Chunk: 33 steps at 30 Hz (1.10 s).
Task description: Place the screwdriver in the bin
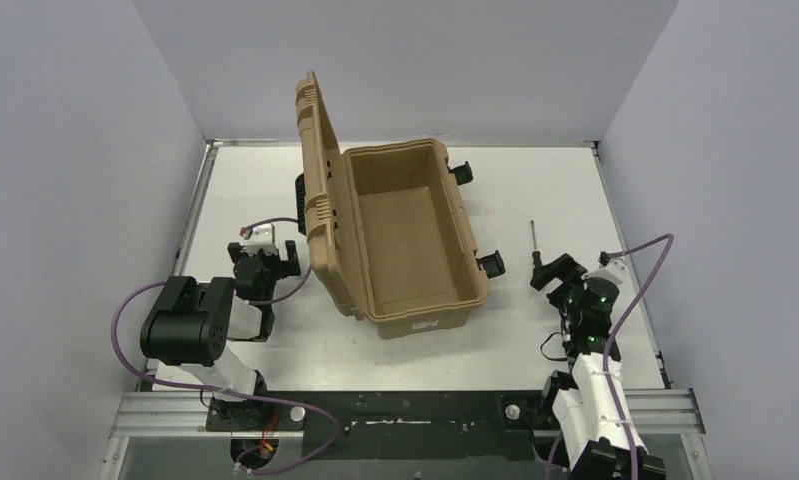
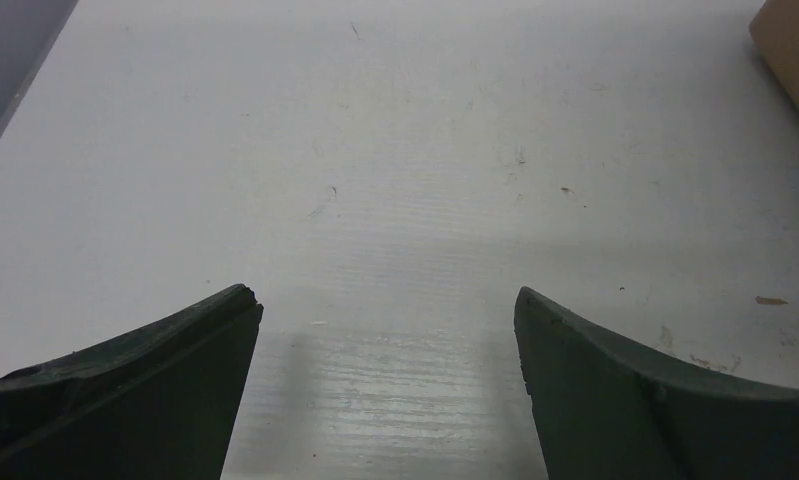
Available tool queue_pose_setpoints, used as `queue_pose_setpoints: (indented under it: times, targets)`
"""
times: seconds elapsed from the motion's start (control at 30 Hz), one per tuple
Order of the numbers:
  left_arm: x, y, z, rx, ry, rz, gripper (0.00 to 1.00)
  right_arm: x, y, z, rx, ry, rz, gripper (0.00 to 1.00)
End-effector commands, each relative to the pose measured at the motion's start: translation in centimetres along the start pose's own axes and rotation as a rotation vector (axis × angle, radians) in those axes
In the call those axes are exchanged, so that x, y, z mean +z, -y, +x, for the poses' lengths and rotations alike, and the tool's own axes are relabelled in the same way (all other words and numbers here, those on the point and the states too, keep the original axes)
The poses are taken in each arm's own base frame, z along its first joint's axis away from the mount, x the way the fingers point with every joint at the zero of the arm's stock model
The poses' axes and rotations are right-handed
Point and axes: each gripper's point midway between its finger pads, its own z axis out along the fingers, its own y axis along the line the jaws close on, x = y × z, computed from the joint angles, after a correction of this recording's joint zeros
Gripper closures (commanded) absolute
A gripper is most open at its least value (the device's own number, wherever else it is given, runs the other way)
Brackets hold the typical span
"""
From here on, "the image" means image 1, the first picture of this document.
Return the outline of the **yellow black handled screwdriver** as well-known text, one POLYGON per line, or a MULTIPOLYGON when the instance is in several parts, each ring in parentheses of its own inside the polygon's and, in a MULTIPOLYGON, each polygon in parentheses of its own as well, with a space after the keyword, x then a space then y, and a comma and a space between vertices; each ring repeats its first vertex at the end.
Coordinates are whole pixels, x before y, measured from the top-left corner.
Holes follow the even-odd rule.
POLYGON ((530 229, 531 229, 531 239, 532 239, 532 266, 534 268, 540 267, 542 265, 542 258, 541 258, 541 251, 539 249, 538 240, 537 240, 537 231, 536 231, 536 223, 534 220, 530 221, 530 229))

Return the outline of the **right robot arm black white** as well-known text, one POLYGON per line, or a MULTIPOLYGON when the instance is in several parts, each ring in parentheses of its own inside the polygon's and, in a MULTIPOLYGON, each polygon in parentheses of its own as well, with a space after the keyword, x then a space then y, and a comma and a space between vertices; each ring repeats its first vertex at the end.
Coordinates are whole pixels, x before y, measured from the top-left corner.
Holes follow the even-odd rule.
POLYGON ((567 368, 553 372, 538 401, 540 419, 560 429, 571 479, 664 479, 664 461, 652 455, 637 432, 622 385, 622 364, 612 313, 624 263, 603 255, 589 271, 563 254, 544 262, 532 254, 530 285, 547 295, 560 317, 567 368))

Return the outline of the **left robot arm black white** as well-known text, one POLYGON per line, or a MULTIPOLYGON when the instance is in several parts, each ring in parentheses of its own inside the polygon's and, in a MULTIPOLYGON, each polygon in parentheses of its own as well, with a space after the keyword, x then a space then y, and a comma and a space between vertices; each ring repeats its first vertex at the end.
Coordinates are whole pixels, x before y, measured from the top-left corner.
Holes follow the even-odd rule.
POLYGON ((265 342, 271 336, 277 283, 302 275, 296 242, 231 242, 232 274, 201 283, 192 276, 170 277, 140 330, 149 359, 178 367, 209 388, 215 399, 232 402, 232 417, 248 431, 264 428, 272 404, 262 374, 247 366, 228 343, 265 342))

